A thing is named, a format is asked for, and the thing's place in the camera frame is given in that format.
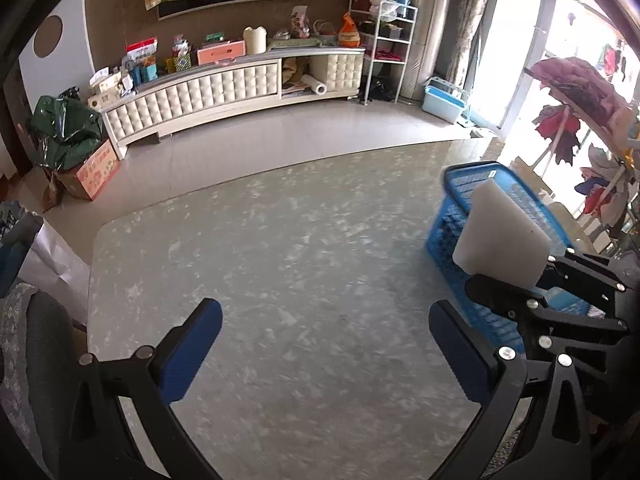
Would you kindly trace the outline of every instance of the tiled floor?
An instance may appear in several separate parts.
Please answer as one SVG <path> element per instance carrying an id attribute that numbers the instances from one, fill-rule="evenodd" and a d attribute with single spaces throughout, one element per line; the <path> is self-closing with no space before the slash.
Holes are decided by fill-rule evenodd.
<path id="1" fill-rule="evenodd" d="M 464 128 L 403 104 L 335 100 L 292 105 L 203 124 L 157 144 L 130 146 L 120 170 L 94 202 L 65 196 L 45 214 L 88 263 L 98 229 L 113 219 L 190 191 L 252 173 L 344 153 L 468 139 Z M 36 168 L 18 200 L 41 211 L 46 180 Z"/>

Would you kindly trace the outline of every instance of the blue gripper pad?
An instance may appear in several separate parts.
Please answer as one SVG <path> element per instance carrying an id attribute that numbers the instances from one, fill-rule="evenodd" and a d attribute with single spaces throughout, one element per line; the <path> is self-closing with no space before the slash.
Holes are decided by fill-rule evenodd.
<path id="1" fill-rule="evenodd" d="M 151 371 L 165 404 L 187 393 L 221 328 L 222 306 L 205 298 L 182 325 L 169 330 L 162 339 Z"/>
<path id="2" fill-rule="evenodd" d="M 497 361 L 491 343 L 471 328 L 449 301 L 431 305 L 429 330 L 466 398 L 487 405 L 497 380 Z"/>

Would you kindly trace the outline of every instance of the white foam block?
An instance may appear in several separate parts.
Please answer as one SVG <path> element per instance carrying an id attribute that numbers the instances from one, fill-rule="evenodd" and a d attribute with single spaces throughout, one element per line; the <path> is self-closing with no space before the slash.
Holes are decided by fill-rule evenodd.
<path id="1" fill-rule="evenodd" d="M 551 239 L 492 179 L 476 187 L 472 201 L 453 261 L 467 274 L 533 288 Z"/>

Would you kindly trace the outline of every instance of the patterned curtain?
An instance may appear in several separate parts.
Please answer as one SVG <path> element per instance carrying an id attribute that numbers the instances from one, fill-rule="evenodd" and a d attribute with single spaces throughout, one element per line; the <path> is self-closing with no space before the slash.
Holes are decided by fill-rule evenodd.
<path id="1" fill-rule="evenodd" d="M 451 57 L 447 80 L 456 86 L 464 86 L 469 55 L 487 0 L 460 0 L 458 9 L 458 40 Z"/>

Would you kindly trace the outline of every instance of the green plastic bag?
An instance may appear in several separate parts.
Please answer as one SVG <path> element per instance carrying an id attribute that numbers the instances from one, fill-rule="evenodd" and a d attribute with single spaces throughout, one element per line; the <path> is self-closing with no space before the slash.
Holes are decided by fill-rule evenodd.
<path id="1" fill-rule="evenodd" d="M 104 140 L 100 114 L 69 97 L 43 95 L 31 119 L 31 133 L 38 143 L 36 163 L 55 171 L 82 164 Z"/>

